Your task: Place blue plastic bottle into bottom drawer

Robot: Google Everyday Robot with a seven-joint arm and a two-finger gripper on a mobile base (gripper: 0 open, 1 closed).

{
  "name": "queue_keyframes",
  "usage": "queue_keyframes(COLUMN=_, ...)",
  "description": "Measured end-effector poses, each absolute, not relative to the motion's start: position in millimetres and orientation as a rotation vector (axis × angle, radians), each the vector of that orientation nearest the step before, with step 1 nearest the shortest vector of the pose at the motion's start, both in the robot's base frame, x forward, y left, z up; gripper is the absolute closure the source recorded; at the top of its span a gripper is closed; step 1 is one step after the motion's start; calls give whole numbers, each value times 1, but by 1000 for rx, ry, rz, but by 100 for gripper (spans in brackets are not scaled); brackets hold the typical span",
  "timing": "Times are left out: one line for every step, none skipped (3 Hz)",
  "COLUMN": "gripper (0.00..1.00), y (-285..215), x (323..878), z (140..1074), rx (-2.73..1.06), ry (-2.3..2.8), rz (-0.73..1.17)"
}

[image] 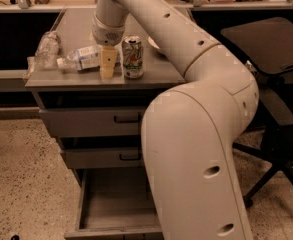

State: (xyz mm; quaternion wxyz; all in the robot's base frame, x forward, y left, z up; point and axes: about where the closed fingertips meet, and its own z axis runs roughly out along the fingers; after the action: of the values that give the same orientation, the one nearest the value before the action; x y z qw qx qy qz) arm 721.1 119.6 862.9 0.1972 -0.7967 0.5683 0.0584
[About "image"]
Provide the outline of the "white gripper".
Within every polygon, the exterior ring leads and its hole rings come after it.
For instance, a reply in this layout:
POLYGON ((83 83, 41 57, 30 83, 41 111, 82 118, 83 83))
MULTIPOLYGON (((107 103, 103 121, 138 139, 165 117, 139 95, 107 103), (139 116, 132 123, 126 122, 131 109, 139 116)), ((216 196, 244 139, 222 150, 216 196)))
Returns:
POLYGON ((103 46, 100 52, 100 74, 102 79, 111 79, 117 59, 117 45, 125 30, 125 15, 95 13, 92 20, 92 35, 95 41, 103 46))

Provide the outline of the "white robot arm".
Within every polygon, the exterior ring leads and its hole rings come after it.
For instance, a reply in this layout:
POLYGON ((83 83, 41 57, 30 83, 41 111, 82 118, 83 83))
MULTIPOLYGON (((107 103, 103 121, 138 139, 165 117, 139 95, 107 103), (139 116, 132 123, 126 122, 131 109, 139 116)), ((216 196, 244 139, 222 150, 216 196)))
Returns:
POLYGON ((253 240, 233 160, 252 121, 252 73, 165 0, 98 0, 93 35, 108 43, 133 16, 185 82, 158 95, 142 120, 143 160, 164 240, 253 240))

